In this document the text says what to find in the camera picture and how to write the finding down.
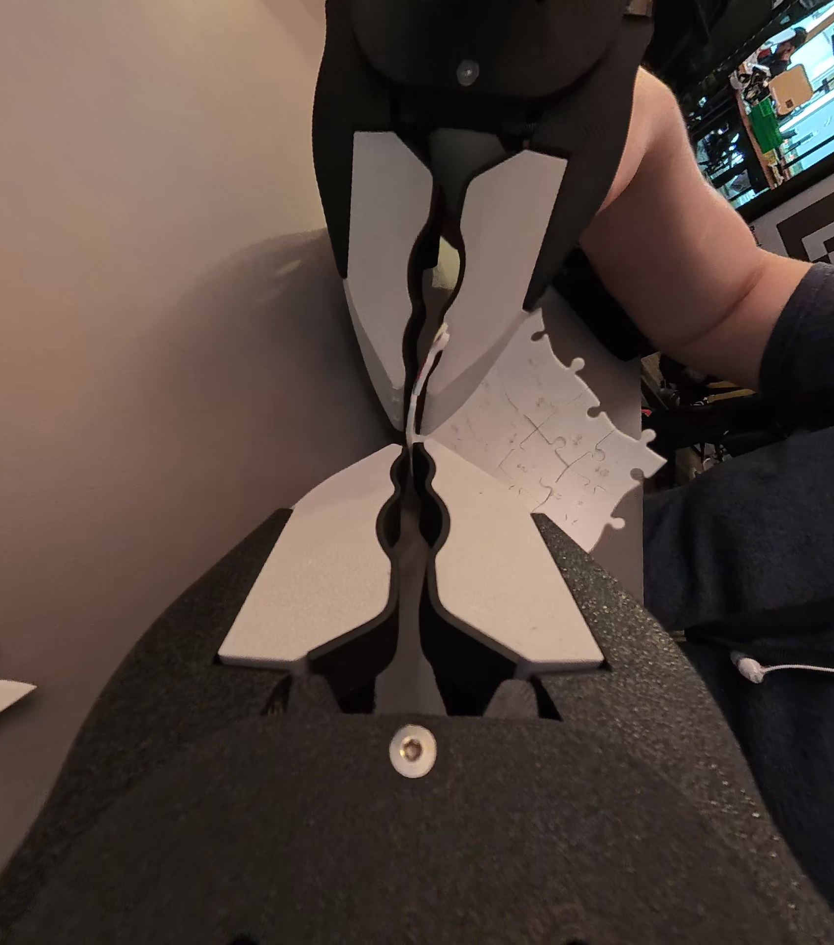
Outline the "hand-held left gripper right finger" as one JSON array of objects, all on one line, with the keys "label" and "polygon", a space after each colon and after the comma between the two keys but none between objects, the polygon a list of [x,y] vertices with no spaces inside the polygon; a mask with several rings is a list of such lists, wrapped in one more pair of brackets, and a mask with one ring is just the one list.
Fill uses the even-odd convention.
[{"label": "hand-held left gripper right finger", "polygon": [[593,671],[604,656],[531,513],[497,479],[436,441],[418,445],[427,466],[425,511],[440,514],[429,541],[431,607],[510,676]]}]

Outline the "white puzzle piece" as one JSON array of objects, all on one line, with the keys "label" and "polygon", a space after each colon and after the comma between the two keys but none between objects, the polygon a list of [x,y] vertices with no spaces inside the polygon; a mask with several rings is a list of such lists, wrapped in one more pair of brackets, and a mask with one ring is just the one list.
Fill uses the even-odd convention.
[{"label": "white puzzle piece", "polygon": [[418,439],[418,411],[423,397],[423,392],[427,381],[435,369],[440,356],[442,355],[450,339],[449,326],[443,321],[435,333],[430,348],[417,374],[416,380],[411,387],[411,395],[408,404],[407,420],[405,426],[405,443],[408,450],[411,450]]}]

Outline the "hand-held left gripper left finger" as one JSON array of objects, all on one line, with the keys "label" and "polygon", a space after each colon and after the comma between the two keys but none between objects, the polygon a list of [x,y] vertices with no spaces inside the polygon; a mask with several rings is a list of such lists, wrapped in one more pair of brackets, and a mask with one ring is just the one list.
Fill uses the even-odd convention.
[{"label": "hand-held left gripper left finger", "polygon": [[218,651],[226,665],[378,676],[398,638],[407,460],[392,444],[295,503]]}]

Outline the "person's right forearm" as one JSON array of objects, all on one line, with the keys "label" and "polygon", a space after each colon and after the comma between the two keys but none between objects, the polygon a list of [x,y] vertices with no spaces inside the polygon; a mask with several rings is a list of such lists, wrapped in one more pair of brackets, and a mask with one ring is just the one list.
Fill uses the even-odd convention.
[{"label": "person's right forearm", "polygon": [[755,243],[699,171],[671,90],[643,68],[617,172],[579,244],[655,350],[754,391],[772,330],[812,268]]}]

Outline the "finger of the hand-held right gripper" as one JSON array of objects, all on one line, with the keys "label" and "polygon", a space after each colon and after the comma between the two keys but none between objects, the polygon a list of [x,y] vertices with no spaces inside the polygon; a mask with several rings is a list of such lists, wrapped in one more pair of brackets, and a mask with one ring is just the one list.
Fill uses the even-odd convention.
[{"label": "finger of the hand-held right gripper", "polygon": [[424,392],[422,429],[437,429],[481,385],[525,318],[524,302],[566,159],[524,150],[470,181],[449,340]]},{"label": "finger of the hand-held right gripper", "polygon": [[411,257],[433,197],[429,168],[393,132],[353,135],[345,298],[372,387],[391,425],[407,422],[405,335]]}]

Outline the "assembled white puzzle section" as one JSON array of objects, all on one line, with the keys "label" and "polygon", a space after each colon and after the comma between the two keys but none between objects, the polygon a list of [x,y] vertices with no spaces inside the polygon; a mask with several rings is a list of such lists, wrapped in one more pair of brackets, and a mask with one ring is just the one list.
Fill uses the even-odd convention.
[{"label": "assembled white puzzle section", "polygon": [[606,529],[620,530],[615,509],[665,459],[655,432],[621,431],[581,378],[553,351],[543,313],[526,315],[507,348],[434,441],[496,479],[527,512],[546,515],[592,553]]}]

